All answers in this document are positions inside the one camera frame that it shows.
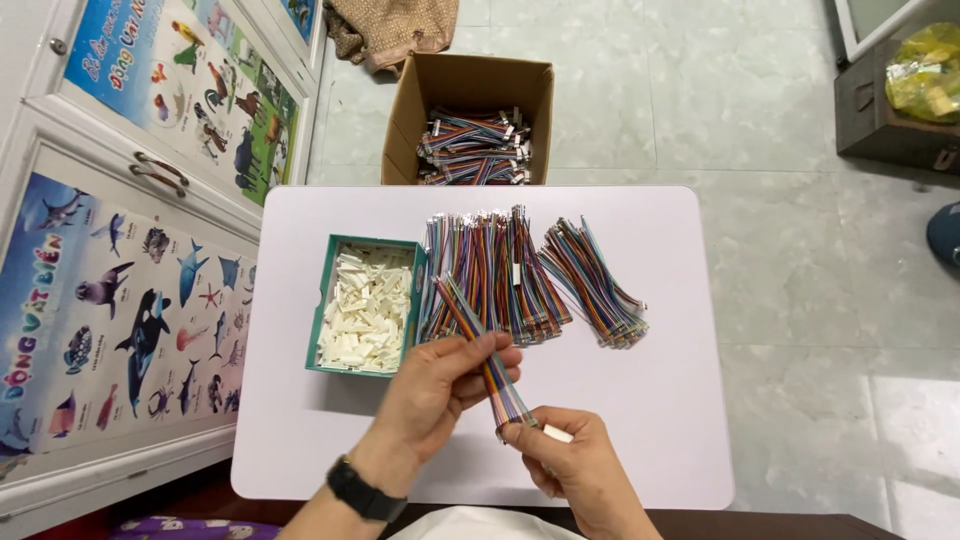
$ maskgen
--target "white cloth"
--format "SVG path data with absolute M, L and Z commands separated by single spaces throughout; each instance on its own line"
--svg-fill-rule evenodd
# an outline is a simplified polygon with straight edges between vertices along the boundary
M 585 540 L 540 518 L 481 506 L 451 506 L 418 519 L 390 540 Z

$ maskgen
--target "crab illustration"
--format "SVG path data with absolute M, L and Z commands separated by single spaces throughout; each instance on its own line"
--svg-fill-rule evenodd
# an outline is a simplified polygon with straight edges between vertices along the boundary
M 147 404 L 147 412 L 150 413 L 150 417 L 154 420 L 162 420 L 163 415 L 170 412 L 170 408 L 167 406 L 167 403 L 170 401 L 170 396 L 174 395 L 173 390 L 167 390 L 166 386 L 160 386 L 160 389 L 154 392 L 154 395 L 150 396 L 150 401 L 154 398 L 156 400 L 156 408 L 151 408 L 150 404 Z

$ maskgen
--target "left hand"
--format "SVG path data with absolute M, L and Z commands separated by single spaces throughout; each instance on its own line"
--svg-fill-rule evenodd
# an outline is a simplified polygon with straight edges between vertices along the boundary
M 350 452 L 367 483 L 404 497 L 420 466 L 453 433 L 460 414 L 487 398 L 480 365 L 496 350 L 510 380 L 520 379 L 520 350 L 507 333 L 474 341 L 448 337 L 411 349 L 400 363 L 373 424 Z

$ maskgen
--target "yellow plastic bag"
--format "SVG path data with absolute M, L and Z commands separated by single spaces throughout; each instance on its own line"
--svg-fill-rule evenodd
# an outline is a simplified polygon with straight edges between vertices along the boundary
M 939 123 L 960 121 L 960 27 L 931 24 L 908 37 L 887 64 L 894 109 Z

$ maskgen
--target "white plastic connector pile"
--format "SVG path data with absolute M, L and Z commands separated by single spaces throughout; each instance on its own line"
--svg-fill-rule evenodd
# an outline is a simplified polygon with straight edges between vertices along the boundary
M 343 246 L 336 285 L 317 345 L 323 367 L 393 373 L 400 365 L 410 313 L 414 254 L 386 247 Z

